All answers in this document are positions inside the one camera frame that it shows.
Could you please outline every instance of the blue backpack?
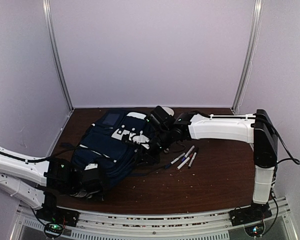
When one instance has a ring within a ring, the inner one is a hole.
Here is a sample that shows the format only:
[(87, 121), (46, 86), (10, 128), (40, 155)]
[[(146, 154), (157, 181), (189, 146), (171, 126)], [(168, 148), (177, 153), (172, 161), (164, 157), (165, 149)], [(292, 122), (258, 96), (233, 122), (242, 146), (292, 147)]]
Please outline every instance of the blue backpack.
[(136, 155), (140, 145), (125, 143), (124, 135), (139, 135), (141, 131), (145, 136), (153, 134), (146, 116), (145, 113), (126, 109), (110, 109), (86, 130), (71, 162), (81, 170), (90, 165), (99, 168), (102, 189), (95, 189), (95, 192), (103, 194), (112, 189), (138, 164)]

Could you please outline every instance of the metal frame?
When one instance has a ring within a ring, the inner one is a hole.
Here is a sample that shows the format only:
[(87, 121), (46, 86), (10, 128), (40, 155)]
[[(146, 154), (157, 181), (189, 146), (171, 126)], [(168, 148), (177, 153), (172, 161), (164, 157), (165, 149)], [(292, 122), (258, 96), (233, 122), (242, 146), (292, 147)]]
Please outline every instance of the metal frame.
[[(298, 240), (286, 198), (278, 198), (277, 203), (279, 206), (278, 218), (285, 220), (289, 239)], [(276, 205), (273, 200), (269, 201), (269, 205), (274, 214), (267, 218), (267, 221), (273, 221)], [(229, 231), (243, 228), (243, 225), (232, 226), (228, 214), (230, 210), (232, 209), (162, 215), (114, 214), (78, 210), (80, 215), (77, 226), (67, 226), (62, 236), (74, 240), (227, 240)], [(23, 226), (39, 231), (43, 229), (29, 207), (21, 204), (17, 210), (15, 225), (12, 227), (11, 240), (19, 239)]]
[(236, 95), (232, 105), (232, 111), (235, 114), (239, 113), (239, 107), (241, 104), (240, 102), (246, 91), (246, 86), (251, 71), (251, 62), (252, 62), (253, 54), (256, 49), (257, 39), (259, 36), (262, 9), (263, 9), (263, 0), (255, 0), (248, 49), (246, 51), (246, 56), (245, 56), (245, 61), (241, 73), (239, 86), (236, 91)]
[(66, 100), (66, 104), (68, 106), (69, 111), (72, 111), (74, 109), (74, 107), (71, 102), (71, 98), (69, 95), (69, 91), (67, 88), (67, 84), (66, 84), (64, 73), (63, 73), (62, 66), (61, 66), (61, 61), (60, 61), (56, 37), (55, 37), (54, 25), (53, 25), (53, 21), (52, 21), (50, 0), (42, 0), (42, 3), (43, 3), (44, 17), (45, 17), (46, 25), (47, 25), (49, 36), (50, 36), (50, 43), (51, 43), (55, 68), (56, 68), (56, 71), (58, 74), (58, 78), (60, 81), (60, 85), (61, 85), (61, 89), (62, 89), (64, 98)]

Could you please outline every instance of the white panel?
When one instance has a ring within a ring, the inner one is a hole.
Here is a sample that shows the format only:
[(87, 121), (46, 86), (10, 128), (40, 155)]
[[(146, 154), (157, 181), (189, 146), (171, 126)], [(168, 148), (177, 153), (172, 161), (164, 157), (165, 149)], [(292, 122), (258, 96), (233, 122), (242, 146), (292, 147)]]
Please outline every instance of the white panel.
[[(265, 1), (252, 65), (240, 112), (264, 108), (300, 159), (300, 1)], [(279, 159), (286, 157), (280, 146)], [(300, 231), (300, 166), (281, 163), (275, 190), (287, 196)]]
[[(0, 0), (0, 146), (45, 156), (67, 118), (41, 0)], [(19, 201), (0, 191), (0, 240)]]
[(53, 0), (75, 107), (230, 107), (254, 1)]

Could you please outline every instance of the pen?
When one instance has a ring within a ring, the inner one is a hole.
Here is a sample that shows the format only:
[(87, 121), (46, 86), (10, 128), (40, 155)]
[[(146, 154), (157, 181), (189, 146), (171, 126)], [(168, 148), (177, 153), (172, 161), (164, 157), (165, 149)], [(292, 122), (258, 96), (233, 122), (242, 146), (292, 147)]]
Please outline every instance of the pen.
[(192, 152), (192, 150), (195, 148), (195, 145), (193, 145), (189, 151), (184, 155), (184, 157), (182, 158), (181, 162), (183, 162), (184, 160), (186, 160), (186, 158), (189, 156), (189, 154)]
[(174, 159), (172, 162), (170, 162), (169, 164), (167, 164), (164, 169), (168, 169), (171, 167), (172, 164), (176, 163), (181, 157), (183, 157), (185, 155), (185, 153), (182, 153), (180, 156), (178, 156), (176, 159)]
[(191, 154), (190, 156), (188, 156), (178, 167), (177, 169), (180, 170), (188, 161), (190, 158), (192, 158), (193, 154)]
[(195, 150), (194, 150), (194, 153), (193, 153), (193, 157), (191, 158), (191, 161), (190, 161), (190, 163), (189, 163), (188, 169), (191, 168), (192, 163), (194, 162), (195, 157), (196, 157), (198, 151), (199, 151), (199, 147), (196, 147)]

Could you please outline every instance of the white round object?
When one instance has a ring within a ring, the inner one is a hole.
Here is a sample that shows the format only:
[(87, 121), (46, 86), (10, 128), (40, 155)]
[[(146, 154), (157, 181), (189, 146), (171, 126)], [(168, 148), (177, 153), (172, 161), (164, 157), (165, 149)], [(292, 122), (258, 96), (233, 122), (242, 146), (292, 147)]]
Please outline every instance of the white round object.
[(165, 110), (169, 115), (171, 115), (171, 116), (175, 115), (175, 111), (173, 111), (172, 108), (167, 107), (167, 106), (163, 106), (162, 108), (163, 108), (163, 110)]

